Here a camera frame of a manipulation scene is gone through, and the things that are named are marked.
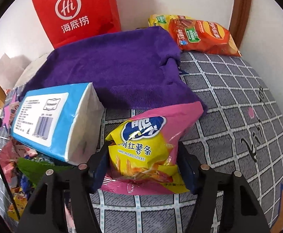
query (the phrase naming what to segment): purple microfiber cloth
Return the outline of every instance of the purple microfiber cloth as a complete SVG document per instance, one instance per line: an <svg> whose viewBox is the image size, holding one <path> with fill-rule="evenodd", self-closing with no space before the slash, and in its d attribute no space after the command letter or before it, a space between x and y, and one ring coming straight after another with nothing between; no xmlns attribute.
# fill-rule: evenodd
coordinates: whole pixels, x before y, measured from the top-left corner
<svg viewBox="0 0 283 233"><path fill-rule="evenodd" d="M55 49L29 90L93 82L101 103L113 109L151 109L200 101L179 77L180 50L160 26L104 34Z"/></svg>

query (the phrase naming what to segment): tissue pack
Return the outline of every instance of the tissue pack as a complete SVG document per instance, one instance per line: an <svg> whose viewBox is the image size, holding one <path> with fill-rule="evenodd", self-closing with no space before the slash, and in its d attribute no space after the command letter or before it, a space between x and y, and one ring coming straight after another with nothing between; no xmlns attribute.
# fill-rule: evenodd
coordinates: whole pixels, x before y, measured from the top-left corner
<svg viewBox="0 0 283 233"><path fill-rule="evenodd" d="M28 91L11 127L21 143L73 165L95 153L104 107L92 83Z"/></svg>

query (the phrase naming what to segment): gray checkered bedsheet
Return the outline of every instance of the gray checkered bedsheet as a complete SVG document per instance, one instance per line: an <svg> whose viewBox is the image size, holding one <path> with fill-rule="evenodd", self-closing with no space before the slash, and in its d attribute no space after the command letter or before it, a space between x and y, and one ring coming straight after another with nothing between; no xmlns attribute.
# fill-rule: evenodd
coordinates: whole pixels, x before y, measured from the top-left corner
<svg viewBox="0 0 283 233"><path fill-rule="evenodd" d="M190 153L215 170L240 170L271 226L278 216L283 184L283 115L268 87L249 64L235 57L185 52L179 74L209 108L181 140ZM254 109L254 118L248 114L249 107ZM107 109L100 144L121 122L141 112ZM0 150L6 142L7 133L0 129ZM254 157L252 146L257 150ZM217 194L213 233L219 226L222 195ZM102 190L91 199L102 232L112 233L184 232L196 202L190 193L131 196ZM0 179L0 213L15 229L17 224L6 215L9 204Z"/></svg>

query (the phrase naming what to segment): metal bolt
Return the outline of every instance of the metal bolt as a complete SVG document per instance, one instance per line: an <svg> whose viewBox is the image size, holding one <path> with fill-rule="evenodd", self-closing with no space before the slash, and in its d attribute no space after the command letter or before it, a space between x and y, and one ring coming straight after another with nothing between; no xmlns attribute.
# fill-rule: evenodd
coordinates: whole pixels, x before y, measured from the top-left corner
<svg viewBox="0 0 283 233"><path fill-rule="evenodd" d="M237 176L237 177L241 177L242 176L242 173L240 171L235 171L234 172L234 175Z"/></svg>
<svg viewBox="0 0 283 233"><path fill-rule="evenodd" d="M52 175L54 173L53 169L49 169L45 172L46 175Z"/></svg>
<svg viewBox="0 0 283 233"><path fill-rule="evenodd" d="M210 169L210 167L206 164L203 164L203 165L201 165L201 169L207 171L207 170Z"/></svg>
<svg viewBox="0 0 283 233"><path fill-rule="evenodd" d="M80 165L78 166L78 168L79 168L80 170L84 170L84 169L87 168L87 164L82 163L82 164L80 164Z"/></svg>

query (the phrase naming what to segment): hi logo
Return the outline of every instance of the hi logo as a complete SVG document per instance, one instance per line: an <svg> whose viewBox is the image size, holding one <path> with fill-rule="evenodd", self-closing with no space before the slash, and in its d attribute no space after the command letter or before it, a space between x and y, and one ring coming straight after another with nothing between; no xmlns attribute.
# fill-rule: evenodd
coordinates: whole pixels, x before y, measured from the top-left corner
<svg viewBox="0 0 283 233"><path fill-rule="evenodd" d="M127 122L121 132L123 141L139 140L156 136L162 129L166 119L163 116L149 117Z"/></svg>
<svg viewBox="0 0 283 233"><path fill-rule="evenodd" d="M81 9L81 0L57 0L55 13L62 20L75 18Z"/></svg>

